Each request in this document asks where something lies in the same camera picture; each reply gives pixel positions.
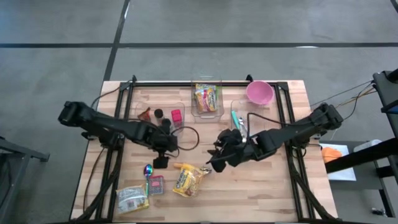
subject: orange object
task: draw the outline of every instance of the orange object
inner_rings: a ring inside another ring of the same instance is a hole
[[[138,119],[140,119],[142,121],[150,122],[149,111],[150,111],[150,108],[147,108],[144,112],[142,112],[141,114],[138,115]]]
[[[173,164],[174,168],[178,168],[178,169],[181,168],[183,165],[184,164],[180,164],[180,163],[177,163],[177,162]]]
[[[343,156],[341,154],[341,152],[337,149],[333,149],[331,147],[324,147],[322,149],[322,157],[323,157],[323,161],[325,163],[333,161],[335,159],[340,158],[341,156]]]

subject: metal spoon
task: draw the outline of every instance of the metal spoon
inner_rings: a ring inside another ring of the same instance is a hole
[[[152,165],[148,164],[144,167],[144,176],[147,178],[147,187],[146,187],[146,193],[148,196],[148,185],[149,185],[149,177],[152,175],[154,172]]]
[[[246,127],[244,126],[244,120],[242,117],[238,118],[239,124],[240,124],[240,131],[242,134],[242,142],[245,143],[246,142],[246,135],[243,133],[243,130],[246,132],[246,134],[248,133]]]

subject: candy package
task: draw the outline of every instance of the candy package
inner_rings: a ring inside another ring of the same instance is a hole
[[[195,98],[198,113],[217,111],[217,86],[208,84],[195,84]]]
[[[127,213],[142,210],[149,207],[148,197],[142,185],[126,187],[117,190],[118,195],[118,213]]]
[[[173,192],[184,197],[196,196],[203,176],[211,172],[208,168],[197,168],[190,164],[174,164],[174,167],[181,168],[181,173]]]

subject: pink bowl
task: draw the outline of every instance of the pink bowl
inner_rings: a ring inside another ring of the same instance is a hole
[[[246,94],[253,103],[266,105],[273,99],[274,90],[266,82],[253,81],[246,88]]]

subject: clear plastic container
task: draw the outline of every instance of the clear plastic container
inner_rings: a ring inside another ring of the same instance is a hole
[[[150,121],[154,123],[156,126],[159,125],[157,118],[155,117],[154,111],[156,109],[161,109],[163,111],[163,118],[167,118],[172,122],[172,126],[170,128],[171,131],[175,130],[178,127],[184,126],[184,121],[185,121],[185,106],[183,103],[143,103],[143,102],[138,102],[136,109],[135,109],[135,116],[138,117],[141,113],[145,112],[148,108],[149,110],[149,117]],[[175,124],[172,119],[172,111],[173,110],[180,110],[181,112],[181,118],[182,122],[180,124]],[[175,134],[180,134],[182,130],[177,131]]]
[[[233,100],[231,102],[231,113],[232,111],[235,111],[236,117],[242,118],[243,119],[243,134],[247,137],[247,131],[248,131],[248,113],[256,113],[258,115],[264,116],[264,109],[266,105],[257,105],[252,103],[249,100]],[[239,129],[235,126],[235,123],[233,121],[232,115],[231,117],[231,129]],[[250,135],[252,136],[253,134],[256,134],[260,131],[265,130],[266,128],[266,121],[262,118],[259,118],[257,116],[250,116]]]
[[[198,103],[195,96],[195,85],[197,83],[200,84],[209,84],[216,85],[216,107],[217,110],[214,112],[199,112]],[[220,121],[221,116],[224,114],[224,102],[223,102],[223,87],[222,87],[222,79],[215,78],[213,76],[201,76],[191,80],[191,114],[195,118],[196,123],[217,123]]]

